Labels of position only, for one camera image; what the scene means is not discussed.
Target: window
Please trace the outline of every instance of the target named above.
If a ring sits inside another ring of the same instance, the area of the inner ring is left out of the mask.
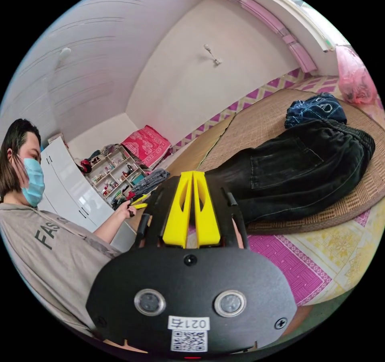
[[[321,32],[335,45],[350,45],[341,32],[327,20],[319,11],[308,5],[303,0],[288,0],[294,3],[301,12],[310,19]]]

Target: red blanket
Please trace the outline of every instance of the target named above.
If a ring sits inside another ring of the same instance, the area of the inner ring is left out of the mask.
[[[150,169],[159,164],[171,147],[167,139],[148,125],[129,135],[122,145]]]

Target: jeans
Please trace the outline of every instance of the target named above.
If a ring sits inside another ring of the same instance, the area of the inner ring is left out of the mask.
[[[347,123],[339,101],[329,93],[320,93],[305,101],[294,101],[286,112],[285,128],[316,119],[329,119]]]
[[[170,176],[170,173],[166,170],[159,168],[154,170],[150,175],[142,179],[138,184],[132,188],[132,192],[136,195],[143,195],[151,192],[160,183],[165,181]]]
[[[246,224],[317,214],[348,195],[375,151],[366,132],[335,120],[295,125],[207,171],[227,184]]]

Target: dark hair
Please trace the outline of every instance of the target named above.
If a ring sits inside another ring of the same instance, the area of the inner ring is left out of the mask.
[[[17,173],[8,160],[8,149],[12,149],[12,156],[17,165],[25,171],[23,164],[18,156],[20,148],[25,144],[27,133],[31,132],[36,135],[41,145],[41,137],[39,130],[30,121],[25,119],[17,119],[8,128],[4,137],[3,144],[0,149],[0,203],[8,192],[21,192],[20,182]]]

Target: yellow plastic part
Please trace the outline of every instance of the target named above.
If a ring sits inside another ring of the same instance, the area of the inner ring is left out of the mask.
[[[221,234],[219,232],[205,173],[192,171],[192,174],[194,180],[195,228],[197,231],[198,248],[219,244]]]
[[[133,205],[136,209],[142,209],[147,207],[147,203]]]
[[[191,212],[192,177],[192,171],[180,174],[179,184],[163,233],[163,241],[166,245],[186,248]]]
[[[143,195],[142,197],[140,197],[139,199],[135,200],[133,203],[131,203],[130,205],[132,206],[136,206],[140,201],[143,201],[144,199],[146,199],[149,195]]]

